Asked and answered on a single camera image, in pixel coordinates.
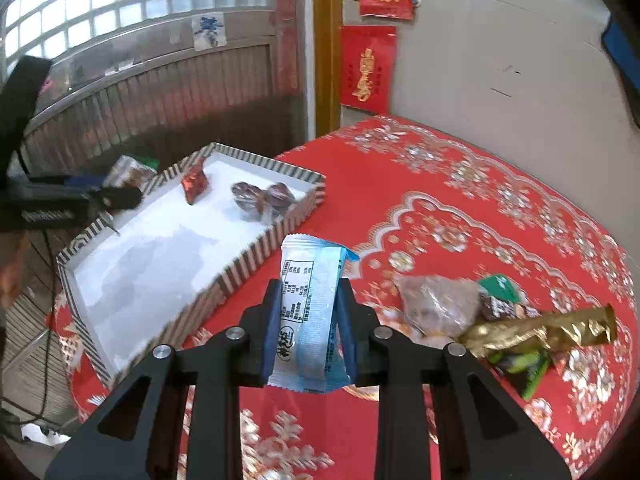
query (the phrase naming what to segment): red tablecloth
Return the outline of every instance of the red tablecloth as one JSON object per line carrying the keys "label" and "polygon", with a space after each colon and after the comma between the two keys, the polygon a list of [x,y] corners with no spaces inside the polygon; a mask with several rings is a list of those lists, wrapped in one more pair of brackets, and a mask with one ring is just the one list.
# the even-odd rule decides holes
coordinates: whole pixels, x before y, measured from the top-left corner
{"label": "red tablecloth", "polygon": [[[632,281],[624,251],[606,231],[498,158],[403,120],[372,118],[280,158],[326,175],[326,202],[300,231],[353,248],[361,261],[346,276],[356,298],[375,308],[383,323],[415,338],[398,310],[395,272],[471,279],[501,272],[540,310],[614,306],[614,345],[581,349],[575,368],[582,373],[549,371],[531,402],[518,399],[574,478],[580,476],[622,419],[638,368]],[[279,264],[277,253],[184,347],[237,323],[245,307],[261,301]],[[82,352],[64,298],[56,318],[70,389],[85,420],[107,391]],[[243,390],[245,478],[372,478],[376,399],[375,389],[353,387],[327,396],[270,386]],[[438,471],[436,444],[431,447]],[[182,465],[186,460],[181,455]]]}

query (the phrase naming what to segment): metal screw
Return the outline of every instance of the metal screw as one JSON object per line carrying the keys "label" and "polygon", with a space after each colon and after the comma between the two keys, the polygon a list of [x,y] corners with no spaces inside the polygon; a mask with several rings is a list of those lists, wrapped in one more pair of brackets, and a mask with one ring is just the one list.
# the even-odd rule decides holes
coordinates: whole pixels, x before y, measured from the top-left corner
{"label": "metal screw", "polygon": [[154,357],[156,359],[165,359],[171,354],[171,347],[169,345],[158,345],[154,348]]}
{"label": "metal screw", "polygon": [[242,339],[244,337],[244,329],[241,326],[232,326],[226,329],[225,335],[233,340]]}
{"label": "metal screw", "polygon": [[455,357],[462,357],[464,354],[466,354],[466,348],[464,347],[464,345],[461,345],[460,343],[451,343],[447,347],[447,350],[451,355]]}
{"label": "metal screw", "polygon": [[394,334],[388,326],[377,326],[373,329],[373,335],[378,339],[389,339]]}

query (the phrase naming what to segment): striped tray border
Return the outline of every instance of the striped tray border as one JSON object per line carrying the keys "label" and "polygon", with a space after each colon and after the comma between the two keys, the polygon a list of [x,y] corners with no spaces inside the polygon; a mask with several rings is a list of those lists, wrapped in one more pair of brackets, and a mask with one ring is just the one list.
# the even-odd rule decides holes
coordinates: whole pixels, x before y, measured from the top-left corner
{"label": "striped tray border", "polygon": [[71,294],[69,287],[66,265],[71,258],[79,253],[89,242],[95,238],[106,226],[102,220],[97,219],[89,227],[87,227],[76,238],[71,240],[69,245],[58,253],[57,261],[62,279],[63,289],[71,311],[72,319],[78,330],[78,334],[84,344],[84,350],[87,357],[93,365],[96,374],[100,378],[102,384],[108,389],[118,384],[130,371],[146,356],[146,354],[159,344],[169,344],[179,348],[184,340],[193,334],[198,327],[210,316],[212,311],[224,303],[249,277],[260,267],[265,259],[280,247],[284,237],[292,234],[294,230],[311,214],[311,212],[324,202],[325,183],[324,175],[315,171],[306,170],[299,166],[287,164],[279,160],[274,160],[266,156],[256,155],[251,152],[244,152],[231,146],[225,146],[218,142],[212,142],[197,152],[191,153],[180,162],[172,165],[162,173],[156,175],[149,180],[142,189],[142,195],[148,196],[159,187],[164,186],[175,178],[180,177],[188,170],[197,160],[206,158],[214,152],[223,155],[232,156],[239,160],[243,160],[250,164],[255,164],[267,170],[276,171],[287,176],[292,176],[314,184],[314,188],[309,191],[302,200],[291,207],[287,213],[277,222],[273,223],[269,229],[263,233],[258,239],[253,241],[238,257],[233,260],[222,273],[213,279],[208,288],[202,290],[196,299],[186,305],[181,313],[174,320],[168,322],[161,330],[158,336],[152,338],[147,343],[145,349],[138,354],[133,361],[118,372],[115,376],[108,373],[100,354],[86,328],[84,320],[80,316],[76,302]]}

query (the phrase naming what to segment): white tray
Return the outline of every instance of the white tray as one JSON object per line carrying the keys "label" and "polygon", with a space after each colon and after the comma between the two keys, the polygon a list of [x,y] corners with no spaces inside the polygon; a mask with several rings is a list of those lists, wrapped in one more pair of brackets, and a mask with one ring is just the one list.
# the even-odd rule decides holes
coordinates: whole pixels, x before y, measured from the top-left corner
{"label": "white tray", "polygon": [[[180,177],[207,157],[209,189],[187,204]],[[231,186],[283,182],[296,198],[272,225],[244,219]],[[179,346],[324,200],[324,177],[212,143],[143,189],[143,203],[96,221],[58,255],[74,322],[98,377],[112,387],[151,348]]]}

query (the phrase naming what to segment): blue object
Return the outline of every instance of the blue object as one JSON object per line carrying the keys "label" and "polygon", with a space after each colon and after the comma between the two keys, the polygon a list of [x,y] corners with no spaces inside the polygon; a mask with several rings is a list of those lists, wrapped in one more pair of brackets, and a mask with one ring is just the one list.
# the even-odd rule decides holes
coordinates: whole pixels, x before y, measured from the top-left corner
{"label": "blue object", "polygon": [[353,379],[358,374],[358,367],[356,366],[358,363],[358,349],[347,315],[347,299],[344,297],[344,291],[341,288],[338,288],[338,293],[335,297],[335,313],[338,316],[338,326],[340,327],[340,342],[342,344],[342,355],[344,356],[344,367],[347,375]]}
{"label": "blue object", "polygon": [[640,60],[636,57],[620,24],[614,19],[602,35],[602,44],[619,69],[631,80],[636,90],[640,91]]}
{"label": "blue object", "polygon": [[273,365],[276,359],[276,348],[278,347],[278,332],[280,330],[280,310],[282,309],[282,282],[279,282],[275,293],[276,301],[273,302],[269,323],[264,335],[264,346],[262,348],[262,370],[260,380],[266,383],[269,376],[273,374]]}
{"label": "blue object", "polygon": [[282,312],[269,384],[328,393],[350,384],[338,351],[335,297],[347,260],[359,257],[332,242],[289,235],[282,243]]}
{"label": "blue object", "polygon": [[103,176],[70,176],[65,182],[69,187],[102,187],[105,177]]}

